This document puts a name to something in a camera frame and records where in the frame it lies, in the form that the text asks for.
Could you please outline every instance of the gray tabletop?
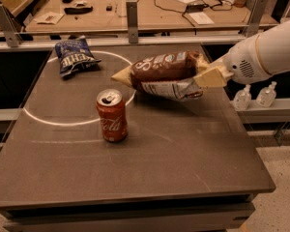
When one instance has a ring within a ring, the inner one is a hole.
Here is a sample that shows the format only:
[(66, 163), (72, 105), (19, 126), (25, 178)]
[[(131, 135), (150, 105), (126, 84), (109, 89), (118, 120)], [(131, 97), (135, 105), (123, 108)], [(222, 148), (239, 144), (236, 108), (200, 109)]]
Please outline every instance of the gray tabletop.
[[(0, 210), (269, 192), (275, 185), (223, 89), (176, 102), (110, 80), (130, 62), (195, 44), (93, 47), (99, 69), (59, 75), (54, 53), (0, 154)], [(97, 94), (115, 88), (128, 137), (102, 139)]]

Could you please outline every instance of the floor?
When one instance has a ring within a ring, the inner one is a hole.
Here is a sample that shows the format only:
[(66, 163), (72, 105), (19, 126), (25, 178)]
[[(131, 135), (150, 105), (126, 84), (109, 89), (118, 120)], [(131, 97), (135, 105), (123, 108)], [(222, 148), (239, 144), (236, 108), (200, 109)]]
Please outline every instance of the floor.
[[(290, 130), (278, 146), (273, 131), (249, 131), (248, 134), (265, 162), (275, 184), (273, 193), (259, 194), (253, 201), (256, 211), (239, 228), (227, 232), (290, 232)], [(0, 232), (5, 219), (0, 215)]]

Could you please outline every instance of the plastic bottle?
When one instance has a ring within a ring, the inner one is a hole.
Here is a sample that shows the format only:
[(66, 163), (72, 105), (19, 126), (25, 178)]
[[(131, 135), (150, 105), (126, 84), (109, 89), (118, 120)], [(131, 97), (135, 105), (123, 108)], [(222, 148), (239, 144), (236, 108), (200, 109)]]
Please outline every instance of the plastic bottle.
[(262, 107), (270, 107), (276, 98), (277, 83), (273, 81), (269, 87), (263, 88), (257, 96), (256, 103)]
[(236, 93), (233, 100), (233, 106), (237, 110), (246, 110), (251, 101), (250, 85), (246, 85), (243, 90)]

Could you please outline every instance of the table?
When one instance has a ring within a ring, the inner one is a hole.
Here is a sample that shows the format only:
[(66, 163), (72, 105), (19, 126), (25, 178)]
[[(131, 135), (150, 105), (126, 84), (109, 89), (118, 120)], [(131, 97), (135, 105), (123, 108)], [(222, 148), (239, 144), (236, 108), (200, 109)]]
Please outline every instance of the table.
[[(46, 13), (54, 12), (64, 14), (64, 9), (73, 7), (74, 0), (70, 4), (62, 3), (61, 0), (49, 0), (45, 6), (35, 15), (35, 18)], [(87, 6), (93, 6), (94, 10), (88, 14), (66, 14), (56, 24), (38, 24), (34, 20), (29, 23), (26, 30), (30, 33), (62, 33), (62, 32), (82, 32), (93, 31), (99, 33), (127, 32), (126, 1), (127, 0), (85, 0)], [(218, 1), (206, 0), (210, 5)], [(186, 4), (177, 0), (158, 0), (157, 4), (167, 10), (184, 12)], [(106, 6), (111, 5), (112, 11), (107, 11)], [(215, 23), (199, 25), (189, 17), (188, 22), (180, 13), (165, 11), (155, 6), (154, 0), (139, 0), (138, 9), (138, 29), (139, 32), (163, 32), (163, 31), (193, 31), (194, 25), (197, 30), (239, 30), (247, 25), (250, 11), (247, 8), (232, 8), (231, 11), (213, 11), (210, 8), (204, 9), (204, 13)], [(269, 15), (264, 14), (260, 28), (269, 28), (277, 25)]]
[[(53, 52), (0, 154), (9, 231), (212, 231), (239, 227), (275, 190), (223, 89), (176, 102), (110, 80), (139, 59), (193, 43), (92, 47), (99, 68), (59, 75)], [(121, 91), (129, 135), (102, 139), (97, 94)]]

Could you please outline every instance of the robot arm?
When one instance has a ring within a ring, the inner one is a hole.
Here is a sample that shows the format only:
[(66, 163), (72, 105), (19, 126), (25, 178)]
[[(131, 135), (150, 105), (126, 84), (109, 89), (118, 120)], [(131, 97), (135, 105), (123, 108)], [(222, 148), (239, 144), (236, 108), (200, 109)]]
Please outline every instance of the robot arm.
[(195, 77), (200, 87), (223, 87), (233, 79), (242, 84), (290, 72), (290, 20), (247, 38)]

